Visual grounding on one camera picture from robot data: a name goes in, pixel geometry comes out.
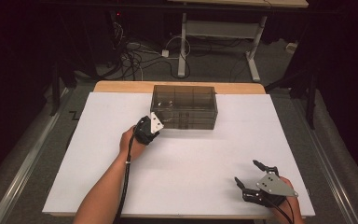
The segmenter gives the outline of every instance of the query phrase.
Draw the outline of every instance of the human hand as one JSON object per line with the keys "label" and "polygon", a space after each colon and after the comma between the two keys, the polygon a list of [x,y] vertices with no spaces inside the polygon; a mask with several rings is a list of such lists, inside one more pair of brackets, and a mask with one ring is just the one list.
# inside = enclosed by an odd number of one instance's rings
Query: human hand
{"label": "human hand", "polygon": [[[293,188],[292,183],[290,182],[290,180],[284,178],[281,176],[281,181],[283,181],[285,184],[287,184],[290,188]],[[294,218],[295,221],[292,220],[293,223],[296,224],[303,224],[304,220],[301,216],[301,211],[300,211],[300,205],[298,202],[297,197],[286,197],[286,200],[279,205],[279,208],[281,208],[283,210],[283,212],[290,217],[290,219]],[[284,217],[284,215],[279,212],[277,209],[275,208],[270,208],[271,212],[275,215],[275,217],[278,219],[278,221],[282,224],[288,224],[288,220],[286,219],[286,217]]]}
{"label": "human hand", "polygon": [[[120,152],[118,153],[118,158],[127,159],[127,155],[129,152],[129,143],[133,134],[134,126],[130,127],[126,132],[121,135],[120,140]],[[139,143],[136,138],[133,138],[132,146],[131,146],[131,160],[136,160],[142,152],[145,150],[145,145]]]}

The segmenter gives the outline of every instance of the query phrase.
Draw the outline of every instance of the cable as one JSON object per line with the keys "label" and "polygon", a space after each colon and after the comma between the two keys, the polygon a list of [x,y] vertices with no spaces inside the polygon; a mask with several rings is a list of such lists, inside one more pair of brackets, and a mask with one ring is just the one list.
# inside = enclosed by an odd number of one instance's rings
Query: cable
{"label": "cable", "polygon": [[290,219],[289,216],[287,216],[287,214],[285,212],[283,212],[283,210],[278,207],[275,203],[273,203],[272,201],[270,201],[269,199],[267,199],[266,197],[263,198],[263,200],[265,200],[269,205],[271,205],[273,208],[275,208],[276,210],[278,210],[289,222],[289,224],[295,224],[295,220],[293,219],[293,221]]}
{"label": "cable", "polygon": [[138,128],[139,124],[142,122],[142,120],[139,120],[138,123],[136,124],[136,126],[133,128],[133,132],[132,132],[132,136],[130,138],[130,142],[129,142],[129,152],[127,154],[127,160],[126,160],[126,173],[124,174],[124,185],[123,185],[123,190],[121,193],[121,199],[120,199],[120,204],[118,206],[116,215],[115,215],[115,219],[113,220],[114,224],[118,224],[118,222],[120,221],[120,217],[121,217],[121,212],[123,210],[123,206],[124,206],[124,202],[126,200],[126,194],[127,194],[127,187],[129,185],[129,179],[130,179],[130,166],[131,166],[131,148],[132,148],[132,142],[133,142],[133,138],[135,137],[134,133],[135,130]]}
{"label": "cable", "polygon": [[293,212],[292,205],[289,203],[289,201],[287,200],[287,198],[286,198],[285,200],[287,201],[287,204],[289,204],[290,211],[292,212],[292,220],[293,220],[293,224],[295,224],[295,213]]}

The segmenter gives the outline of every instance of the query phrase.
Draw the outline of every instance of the desk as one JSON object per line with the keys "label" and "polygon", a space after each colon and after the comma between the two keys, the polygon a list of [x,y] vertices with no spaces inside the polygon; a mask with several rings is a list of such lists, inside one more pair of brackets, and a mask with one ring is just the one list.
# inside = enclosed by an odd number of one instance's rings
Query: desk
{"label": "desk", "polygon": [[268,218],[267,208],[242,200],[234,181],[255,189],[264,173],[253,159],[278,166],[296,187],[303,215],[315,215],[261,85],[112,81],[99,82],[89,95],[44,213],[76,212],[117,155],[121,133],[148,113],[154,84],[215,86],[219,114],[214,130],[161,131],[131,166],[123,217]]}
{"label": "desk", "polygon": [[[204,3],[204,4],[225,4],[240,5],[252,7],[307,7],[306,0],[170,0],[173,2],[187,3]],[[207,35],[207,36],[224,36],[234,38],[252,38],[253,47],[246,51],[246,60],[254,82],[260,81],[257,67],[255,65],[255,52],[263,34],[267,16],[263,16],[259,23],[239,24],[233,22],[216,22],[216,21],[188,21],[186,13],[182,18],[182,42],[181,56],[179,57],[178,76],[186,75],[186,36],[187,35]]]}

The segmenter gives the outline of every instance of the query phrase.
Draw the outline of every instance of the clear acrylic container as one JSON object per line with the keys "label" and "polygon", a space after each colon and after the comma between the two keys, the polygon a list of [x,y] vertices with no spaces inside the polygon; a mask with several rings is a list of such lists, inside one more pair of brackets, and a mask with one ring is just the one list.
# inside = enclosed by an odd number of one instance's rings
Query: clear acrylic container
{"label": "clear acrylic container", "polygon": [[217,117],[214,87],[157,85],[150,111],[165,129],[212,130]]}

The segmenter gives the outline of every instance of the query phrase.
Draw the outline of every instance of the table leg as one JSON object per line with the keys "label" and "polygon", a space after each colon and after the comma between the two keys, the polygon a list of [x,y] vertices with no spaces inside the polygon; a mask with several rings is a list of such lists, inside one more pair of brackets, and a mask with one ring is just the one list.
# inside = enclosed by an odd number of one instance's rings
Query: table leg
{"label": "table leg", "polygon": [[258,44],[260,43],[261,35],[263,34],[264,26],[266,24],[267,16],[261,18],[261,21],[258,25],[254,44],[251,50],[246,52],[246,60],[248,61],[249,68],[251,70],[252,79],[254,82],[260,82],[260,76],[257,72],[257,67],[255,66],[255,51],[257,50]]}
{"label": "table leg", "polygon": [[182,17],[182,38],[181,38],[181,47],[179,55],[179,64],[178,64],[178,76],[184,77],[186,73],[186,22],[187,15],[183,13]]}

